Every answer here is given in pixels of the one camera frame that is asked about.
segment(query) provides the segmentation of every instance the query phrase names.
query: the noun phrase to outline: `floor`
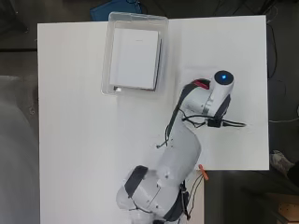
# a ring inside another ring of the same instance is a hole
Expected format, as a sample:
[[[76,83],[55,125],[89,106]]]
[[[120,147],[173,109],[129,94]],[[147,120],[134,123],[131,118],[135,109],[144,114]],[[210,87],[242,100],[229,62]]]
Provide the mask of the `floor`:
[[[0,35],[0,49],[36,48],[36,24],[40,22],[89,21],[89,9],[105,3],[97,0],[15,0],[20,19],[29,32]],[[149,14],[170,19],[211,16],[251,15],[261,6],[259,0],[248,0],[239,10],[241,0],[141,0]],[[277,44],[277,69],[268,81],[269,119],[297,118],[299,105],[299,4],[280,1],[268,14]],[[272,75],[275,51],[268,27],[268,65]],[[15,76],[22,88],[19,105],[38,137],[37,54],[0,53],[1,76]],[[299,161],[299,125],[269,123],[270,150],[278,149],[293,162]],[[206,183],[206,223],[276,223],[244,193],[299,193],[299,189],[274,170],[269,172],[209,172]]]

